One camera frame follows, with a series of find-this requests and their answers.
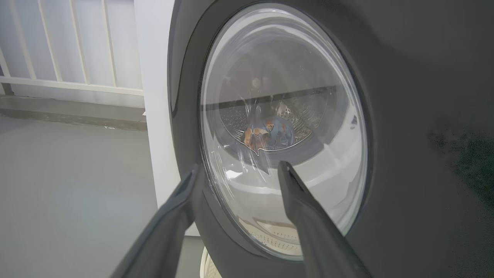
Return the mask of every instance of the white laundry basket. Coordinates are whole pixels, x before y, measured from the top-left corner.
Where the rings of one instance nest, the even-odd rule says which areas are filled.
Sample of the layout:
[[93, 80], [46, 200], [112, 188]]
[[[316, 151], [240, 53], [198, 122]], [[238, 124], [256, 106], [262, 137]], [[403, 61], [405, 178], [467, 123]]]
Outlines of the white laundry basket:
[[199, 269], [200, 278], [221, 278], [218, 269], [214, 265], [213, 260], [209, 256], [206, 247], [203, 250], [203, 256], [201, 258], [201, 269]]

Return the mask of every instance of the white railing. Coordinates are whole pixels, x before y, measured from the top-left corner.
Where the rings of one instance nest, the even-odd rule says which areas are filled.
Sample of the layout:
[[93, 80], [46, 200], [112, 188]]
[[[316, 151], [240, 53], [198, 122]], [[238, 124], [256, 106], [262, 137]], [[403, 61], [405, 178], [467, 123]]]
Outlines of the white railing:
[[[52, 40], [50, 36], [50, 31], [47, 27], [44, 13], [44, 0], [38, 0], [38, 7], [40, 10], [41, 21], [44, 28], [44, 35], [46, 36], [46, 41], [48, 43], [48, 50], [50, 52], [51, 61], [53, 64], [53, 69], [55, 71], [55, 80], [43, 80], [37, 79], [34, 71], [33, 63], [31, 61], [31, 57], [29, 55], [29, 51], [26, 45], [26, 39], [24, 37], [24, 33], [22, 31], [19, 13], [17, 12], [17, 7], [15, 5], [15, 0], [8, 0], [10, 13], [13, 18], [13, 25], [15, 28], [15, 32], [17, 34], [17, 39], [19, 40], [19, 44], [21, 46], [22, 53], [24, 55], [24, 60], [26, 62], [26, 66], [28, 68], [30, 78], [22, 78], [22, 77], [13, 77], [10, 75], [10, 72], [7, 67], [7, 63], [5, 61], [5, 57], [0, 48], [0, 67], [3, 71], [3, 76], [0, 76], [0, 83], [10, 83], [10, 84], [21, 84], [21, 85], [34, 85], [34, 86], [45, 86], [52, 88], [61, 88], [61, 89], [76, 89], [76, 90], [86, 90], [86, 91], [96, 91], [96, 92], [106, 92], [106, 93], [123, 93], [123, 94], [131, 94], [131, 95], [143, 95], [142, 89], [134, 89], [134, 88], [125, 88], [119, 87], [117, 83], [117, 76], [115, 71], [115, 60], [113, 56], [113, 46], [112, 46], [112, 37], [110, 34], [110, 23], [108, 21], [108, 6], [106, 0], [101, 0], [101, 7], [103, 11], [103, 20], [105, 22], [105, 34], [106, 34], [106, 42], [109, 53], [109, 61], [110, 63], [110, 71], [112, 77], [112, 86], [105, 85], [97, 85], [91, 84], [91, 80], [87, 73], [86, 60], [84, 57], [84, 51], [82, 48], [81, 42], [81, 32], [79, 30], [79, 22], [77, 20], [76, 6], [75, 0], [68, 0], [70, 6], [70, 13], [72, 16], [72, 27], [74, 28], [74, 33], [76, 36], [77, 49], [79, 52], [79, 59], [82, 67], [82, 74], [84, 77], [84, 83], [76, 83], [76, 82], [66, 82], [63, 81], [62, 75], [60, 73], [60, 68], [58, 66], [58, 61], [56, 58], [56, 54], [53, 50]], [[4, 94], [3, 88], [0, 84], [0, 94]]]

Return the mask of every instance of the gray floor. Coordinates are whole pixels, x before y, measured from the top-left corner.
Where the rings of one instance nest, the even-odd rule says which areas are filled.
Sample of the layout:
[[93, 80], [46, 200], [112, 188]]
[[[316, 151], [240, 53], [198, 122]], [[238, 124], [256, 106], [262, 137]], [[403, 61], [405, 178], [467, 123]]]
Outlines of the gray floor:
[[0, 117], [0, 277], [108, 277], [156, 209], [146, 132]]

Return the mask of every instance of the dark gray washing machine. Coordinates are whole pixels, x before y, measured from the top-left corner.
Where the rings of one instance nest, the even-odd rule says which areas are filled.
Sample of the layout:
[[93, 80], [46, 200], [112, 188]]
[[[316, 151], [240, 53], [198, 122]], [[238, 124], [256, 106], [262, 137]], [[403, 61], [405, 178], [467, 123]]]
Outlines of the dark gray washing machine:
[[492, 10], [177, 0], [174, 148], [221, 275], [306, 276], [288, 161], [373, 277], [494, 277]]

